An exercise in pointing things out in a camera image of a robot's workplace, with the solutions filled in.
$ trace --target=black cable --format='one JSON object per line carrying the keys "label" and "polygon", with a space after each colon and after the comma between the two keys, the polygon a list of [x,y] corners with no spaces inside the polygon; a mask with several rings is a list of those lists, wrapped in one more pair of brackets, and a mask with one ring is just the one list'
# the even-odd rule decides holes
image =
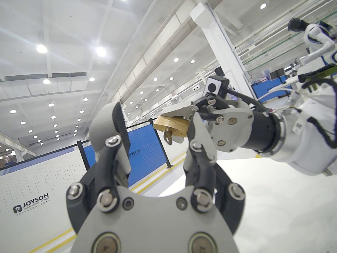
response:
{"label": "black cable", "polygon": [[335,126],[334,126],[335,140],[331,140],[330,136],[326,133],[326,130],[321,126],[321,124],[319,123],[319,121],[317,121],[317,119],[315,119],[314,117],[310,117],[310,118],[307,119],[307,121],[308,121],[308,123],[313,124],[317,128],[319,133],[323,136],[326,144],[330,148],[336,149],[337,148],[337,139],[336,139],[336,135],[337,135],[337,83],[335,81],[333,81],[332,79],[313,78],[311,81],[304,83],[302,85],[302,89],[307,89],[308,87],[310,87],[313,84],[322,84],[322,83],[327,83],[328,85],[330,85],[335,92],[335,99],[336,99]]}

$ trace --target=white perforated panel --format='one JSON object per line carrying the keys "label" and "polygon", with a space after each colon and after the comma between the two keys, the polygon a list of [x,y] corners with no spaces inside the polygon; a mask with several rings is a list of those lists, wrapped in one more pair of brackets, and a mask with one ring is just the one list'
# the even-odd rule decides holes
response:
{"label": "white perforated panel", "polygon": [[[1,251],[26,253],[70,229],[66,190],[85,172],[75,150],[1,176]],[[22,210],[15,213],[13,208],[19,205]],[[14,242],[18,233],[20,242]]]}

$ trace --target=white pillar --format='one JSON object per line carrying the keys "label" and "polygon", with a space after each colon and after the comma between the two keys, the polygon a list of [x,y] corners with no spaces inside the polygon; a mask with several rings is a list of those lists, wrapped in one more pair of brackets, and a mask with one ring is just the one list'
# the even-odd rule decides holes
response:
{"label": "white pillar", "polygon": [[199,3],[192,10],[190,16],[205,34],[215,57],[225,73],[225,77],[230,80],[231,86],[241,94],[254,97],[248,86],[248,80],[244,75],[245,68],[222,27],[219,18],[209,5]]}
{"label": "white pillar", "polygon": [[17,158],[17,162],[24,161],[23,156],[26,154],[26,152],[22,152],[19,149],[14,148],[15,157]]}
{"label": "white pillar", "polygon": [[201,80],[202,80],[203,83],[206,85],[206,82],[207,82],[207,81],[206,81],[206,78],[205,78],[204,74],[202,73],[202,71],[198,71],[197,74],[200,75]]}

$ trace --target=computer monitor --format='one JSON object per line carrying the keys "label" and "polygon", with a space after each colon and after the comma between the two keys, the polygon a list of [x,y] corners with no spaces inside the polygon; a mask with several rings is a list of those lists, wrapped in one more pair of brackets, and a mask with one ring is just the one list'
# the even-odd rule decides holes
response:
{"label": "computer monitor", "polygon": [[284,75],[285,75],[284,68],[281,68],[281,69],[275,70],[273,72],[270,72],[269,78],[270,78],[270,80],[275,80],[275,79],[280,78],[281,76],[284,76]]}

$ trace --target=joyson logo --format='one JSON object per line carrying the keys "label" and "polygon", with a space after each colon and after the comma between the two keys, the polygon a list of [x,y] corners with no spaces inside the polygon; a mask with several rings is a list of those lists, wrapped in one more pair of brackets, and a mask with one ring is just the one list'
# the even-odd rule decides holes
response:
{"label": "joyson logo", "polygon": [[141,152],[140,149],[139,150],[135,150],[134,152],[129,153],[129,157],[131,157],[131,156],[133,156],[133,155],[135,155],[137,153],[140,153],[140,152]]}
{"label": "joyson logo", "polygon": [[34,208],[38,208],[49,201],[50,201],[49,194],[48,193],[43,194],[34,199],[24,202],[21,205],[13,207],[13,212],[16,214],[22,214],[23,212],[27,212]]}

